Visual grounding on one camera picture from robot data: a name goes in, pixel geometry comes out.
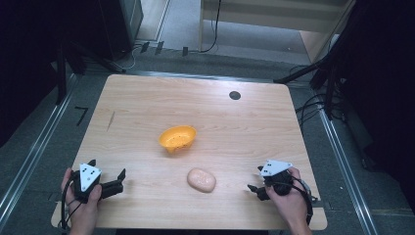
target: black round hole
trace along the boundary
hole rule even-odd
[[[232,100],[239,100],[241,99],[241,94],[238,91],[232,91],[231,93],[229,93],[229,97]]]

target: light wood tabletop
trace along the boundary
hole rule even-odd
[[[239,100],[229,94],[240,93]],[[160,135],[176,125],[197,130],[191,148],[171,155]],[[90,121],[73,169],[96,160],[101,182],[125,168],[124,191],[103,200],[98,227],[171,229],[284,229],[271,201],[248,184],[263,186],[257,167],[289,162],[320,198],[287,86],[207,79],[111,75]],[[211,193],[190,187],[199,167],[216,178]],[[60,220],[60,205],[52,224]],[[327,226],[314,208],[310,228]]]

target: person's left hand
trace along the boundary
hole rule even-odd
[[[68,168],[65,172],[64,180],[61,184],[61,189],[64,191],[67,182],[70,179],[71,169]],[[71,227],[70,235],[78,234],[92,234],[98,217],[98,201],[101,198],[102,187],[100,184],[95,185],[94,189],[89,194],[88,203],[79,206],[78,201],[74,201],[75,196],[71,187],[68,188],[66,204],[69,205],[69,214],[71,214],[76,207],[79,208],[70,217]]]

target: yellow plastic bowl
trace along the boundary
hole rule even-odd
[[[196,137],[196,129],[190,125],[178,125],[167,129],[159,138],[159,143],[173,154],[177,149],[189,148]]]

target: desk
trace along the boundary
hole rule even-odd
[[[218,2],[201,0],[200,48],[204,20],[216,20]],[[353,5],[354,0],[226,0],[220,6],[219,20],[300,30],[308,57],[314,62],[333,35],[341,33]]]
[[[241,99],[232,100],[232,91]],[[181,124],[198,134],[190,149],[172,156],[158,139]],[[281,84],[111,75],[73,168],[92,159],[102,182],[126,168],[124,192],[101,203],[98,227],[286,228],[272,202],[247,187],[261,185],[256,167],[267,159],[293,163],[320,198],[289,89]],[[188,185],[193,167],[216,177],[213,192]],[[59,219],[58,205],[52,224]],[[324,210],[314,209],[311,229],[326,226]]]

